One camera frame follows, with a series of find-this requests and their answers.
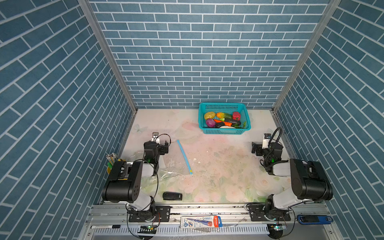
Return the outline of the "clear zip top bag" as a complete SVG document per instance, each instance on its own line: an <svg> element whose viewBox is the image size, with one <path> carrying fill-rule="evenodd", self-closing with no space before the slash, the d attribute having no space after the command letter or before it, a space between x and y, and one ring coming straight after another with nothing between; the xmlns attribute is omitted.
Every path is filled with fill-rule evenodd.
<svg viewBox="0 0 384 240"><path fill-rule="evenodd" d="M152 141L144 143L143 178L154 177L159 180L167 180L190 175L190 169L178 145L169 143L169 153L163 156L155 156L154 147Z"/></svg>

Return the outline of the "purple toy onion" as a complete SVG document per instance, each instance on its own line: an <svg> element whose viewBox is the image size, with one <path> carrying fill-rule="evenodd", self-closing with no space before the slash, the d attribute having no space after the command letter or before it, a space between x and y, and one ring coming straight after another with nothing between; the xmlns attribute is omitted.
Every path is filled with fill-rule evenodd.
<svg viewBox="0 0 384 240"><path fill-rule="evenodd" d="M206 120L206 125L208 128L215 128L216 127L216 122L214 119L207 119Z"/></svg>

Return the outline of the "teal plastic basket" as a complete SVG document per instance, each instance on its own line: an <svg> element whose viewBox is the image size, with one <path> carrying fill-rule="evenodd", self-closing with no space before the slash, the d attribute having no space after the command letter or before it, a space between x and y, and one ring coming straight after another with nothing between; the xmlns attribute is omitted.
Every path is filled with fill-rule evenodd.
<svg viewBox="0 0 384 240"><path fill-rule="evenodd" d="M236 103L201 103L198 122L210 135L241 135L251 129L246 106Z"/></svg>

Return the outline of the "yellow toy potato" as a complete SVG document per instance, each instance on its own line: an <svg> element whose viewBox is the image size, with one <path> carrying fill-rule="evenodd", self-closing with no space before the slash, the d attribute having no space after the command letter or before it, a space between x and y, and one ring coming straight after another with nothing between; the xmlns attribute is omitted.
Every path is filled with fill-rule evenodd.
<svg viewBox="0 0 384 240"><path fill-rule="evenodd" d="M214 119L216 117L216 113L215 112L207 112L204 114L204 119L205 120L208 120L208 119Z"/></svg>

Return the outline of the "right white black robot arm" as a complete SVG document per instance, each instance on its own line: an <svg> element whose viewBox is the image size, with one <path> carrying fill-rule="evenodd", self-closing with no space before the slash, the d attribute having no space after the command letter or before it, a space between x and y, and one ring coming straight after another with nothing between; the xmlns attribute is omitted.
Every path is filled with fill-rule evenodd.
<svg viewBox="0 0 384 240"><path fill-rule="evenodd" d="M283 160L283 148L279 142L264 145L252 143L252 153L262 157L261 166L268 175L291 179L289 188L279 194L269 195L263 204L246 205L253 222L289 221L289 212L293 207L333 198L333 188L322 165L299 159Z"/></svg>

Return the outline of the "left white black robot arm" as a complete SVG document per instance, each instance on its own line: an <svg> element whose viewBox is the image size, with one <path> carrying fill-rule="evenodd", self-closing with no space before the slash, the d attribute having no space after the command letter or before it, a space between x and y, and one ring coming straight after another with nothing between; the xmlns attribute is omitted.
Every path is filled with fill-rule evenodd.
<svg viewBox="0 0 384 240"><path fill-rule="evenodd" d="M144 143L144 156L133 162L117 161L113 164L102 189L104 202L126 204L128 222L168 222L171 207L157 207L155 196L141 192L143 177L156 177L159 181L160 156L169 152L169 143L155 141Z"/></svg>

